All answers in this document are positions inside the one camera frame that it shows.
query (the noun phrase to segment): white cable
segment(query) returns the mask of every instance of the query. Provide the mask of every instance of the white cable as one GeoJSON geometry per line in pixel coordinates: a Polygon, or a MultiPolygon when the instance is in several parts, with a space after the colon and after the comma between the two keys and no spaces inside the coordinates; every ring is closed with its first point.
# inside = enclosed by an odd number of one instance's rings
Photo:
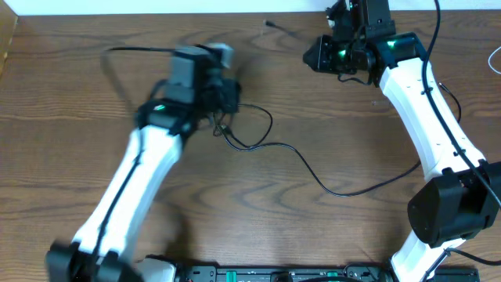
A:
{"type": "Polygon", "coordinates": [[[498,52],[499,50],[501,50],[501,46],[499,48],[497,48],[494,52],[492,52],[491,56],[488,57],[488,60],[487,60],[487,63],[488,65],[491,67],[491,69],[496,72],[497,74],[501,74],[501,71],[495,69],[492,65],[491,65],[491,59],[492,59],[492,56],[494,56],[494,54],[496,54],[496,52],[498,52]]]}

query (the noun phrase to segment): white wall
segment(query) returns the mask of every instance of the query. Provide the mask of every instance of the white wall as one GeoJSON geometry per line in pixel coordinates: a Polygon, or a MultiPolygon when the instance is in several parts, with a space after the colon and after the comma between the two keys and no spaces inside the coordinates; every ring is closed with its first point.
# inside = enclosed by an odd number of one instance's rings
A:
{"type": "MultiPolygon", "coordinates": [[[[5,0],[20,16],[123,13],[323,11],[336,0],[5,0]]],[[[433,0],[389,0],[393,10],[434,9],[433,0]]],[[[442,9],[501,9],[501,0],[441,0],[442,9]]]]}

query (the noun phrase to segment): black base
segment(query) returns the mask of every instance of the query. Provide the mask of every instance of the black base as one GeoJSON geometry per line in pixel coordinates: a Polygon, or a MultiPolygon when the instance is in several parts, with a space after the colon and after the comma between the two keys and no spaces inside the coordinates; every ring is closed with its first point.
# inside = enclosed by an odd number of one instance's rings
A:
{"type": "MultiPolygon", "coordinates": [[[[351,277],[366,282],[396,282],[386,268],[374,264],[353,263],[345,267],[333,268],[257,268],[257,267],[219,267],[219,266],[181,266],[178,268],[180,282],[293,282],[331,276],[351,277]]],[[[429,282],[480,282],[476,269],[442,268],[435,271],[429,282]]]]}

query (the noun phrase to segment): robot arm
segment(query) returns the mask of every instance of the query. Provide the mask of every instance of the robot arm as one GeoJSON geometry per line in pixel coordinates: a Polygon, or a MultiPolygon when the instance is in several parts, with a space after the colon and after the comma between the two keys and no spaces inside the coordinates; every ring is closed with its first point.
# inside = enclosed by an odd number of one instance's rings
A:
{"type": "MultiPolygon", "coordinates": [[[[391,101],[398,111],[407,132],[411,136],[423,166],[426,182],[442,176],[444,169],[450,168],[454,172],[468,170],[468,166],[455,154],[456,150],[450,143],[438,119],[422,94],[421,68],[423,61],[420,58],[405,60],[398,63],[398,67],[383,73],[380,87],[383,94],[391,101]]],[[[463,130],[452,115],[439,88],[433,78],[431,65],[427,69],[428,81],[431,83],[434,101],[446,120],[454,136],[466,150],[467,157],[476,166],[481,165],[485,158],[465,136],[463,130]]],[[[442,245],[432,248],[421,241],[414,231],[408,236],[402,249],[391,258],[391,265],[400,281],[421,281],[424,274],[439,259],[446,248],[456,248],[466,240],[459,237],[447,240],[442,245]]]]}
{"type": "MultiPolygon", "coordinates": [[[[454,248],[489,228],[498,206],[458,156],[434,113],[421,81],[426,51],[414,33],[396,34],[387,1],[338,1],[327,9],[333,36],[323,35],[303,56],[314,71],[367,71],[404,122],[423,165],[426,186],[409,202],[411,234],[391,258],[395,278],[418,282],[434,275],[454,248]]],[[[501,162],[488,164],[456,122],[427,67],[431,95],[467,158],[495,193],[501,192],[501,162]]]]}
{"type": "Polygon", "coordinates": [[[47,253],[50,281],[172,282],[172,264],[153,260],[139,264],[137,271],[132,268],[133,251],[160,184],[199,121],[214,112],[237,112],[240,86],[222,77],[231,55],[224,44],[174,51],[164,98],[151,99],[138,109],[138,128],[96,210],[69,247],[54,243],[47,253]]]}

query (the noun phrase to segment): cable clip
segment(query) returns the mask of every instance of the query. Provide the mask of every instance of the cable clip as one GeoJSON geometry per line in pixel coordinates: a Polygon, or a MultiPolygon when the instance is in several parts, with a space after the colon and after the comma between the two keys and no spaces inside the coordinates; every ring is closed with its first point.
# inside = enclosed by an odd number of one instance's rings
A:
{"type": "MultiPolygon", "coordinates": [[[[433,87],[429,87],[429,88],[428,88],[428,92],[432,92],[432,91],[433,91],[433,87]]],[[[421,92],[421,95],[426,94],[426,92],[427,92],[426,90],[423,90],[423,91],[421,92]]]]}
{"type": "MultiPolygon", "coordinates": [[[[466,149],[461,149],[461,152],[466,153],[467,150],[466,149]]],[[[454,152],[454,157],[457,157],[457,156],[459,156],[459,154],[457,152],[454,152]]]]}
{"type": "Polygon", "coordinates": [[[444,249],[444,254],[448,257],[451,256],[451,251],[449,251],[449,248],[444,249]]]}

